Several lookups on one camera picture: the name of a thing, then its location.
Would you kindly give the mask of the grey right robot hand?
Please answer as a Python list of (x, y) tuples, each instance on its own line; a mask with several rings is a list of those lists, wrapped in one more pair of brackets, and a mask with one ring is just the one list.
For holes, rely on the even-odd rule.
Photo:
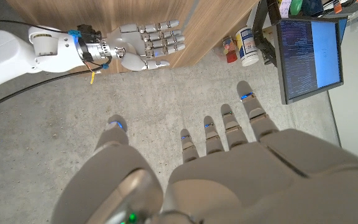
[(178, 25), (178, 20), (170, 20), (143, 26), (119, 26), (106, 36), (111, 57), (131, 71), (167, 67), (170, 63), (158, 58), (185, 48), (185, 36), (174, 29)]

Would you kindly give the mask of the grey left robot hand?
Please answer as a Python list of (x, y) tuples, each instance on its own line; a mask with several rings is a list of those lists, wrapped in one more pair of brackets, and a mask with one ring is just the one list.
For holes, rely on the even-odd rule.
[(358, 157), (302, 131), (279, 130), (247, 82), (237, 93), (255, 141), (222, 105), (227, 147), (210, 116), (203, 157), (183, 129), (183, 162), (166, 189), (129, 144), (125, 119), (110, 117), (52, 223), (358, 223)]

